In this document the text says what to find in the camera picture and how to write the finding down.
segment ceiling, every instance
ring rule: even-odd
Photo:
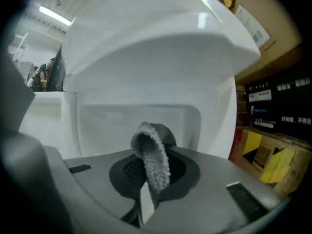
[[[68,20],[73,20],[91,1],[93,0],[30,0],[16,31],[20,34],[25,31],[40,33],[53,41],[62,42],[68,26],[39,12],[39,7],[44,5]]]

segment white toilet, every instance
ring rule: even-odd
[[[142,121],[177,146],[228,158],[234,75],[260,58],[217,0],[95,0],[66,33],[64,92],[36,93],[20,132],[62,157],[130,148]]]

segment person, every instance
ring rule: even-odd
[[[33,85],[32,90],[34,92],[43,92],[45,89],[46,81],[49,77],[50,71],[53,66],[55,58],[51,58],[49,62],[43,64],[32,75]]]

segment ceiling light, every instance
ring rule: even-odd
[[[66,18],[62,17],[61,15],[59,15],[58,13],[55,13],[54,11],[44,7],[44,6],[40,6],[39,7],[39,11],[70,26],[70,24],[72,23],[71,21],[67,20]]]

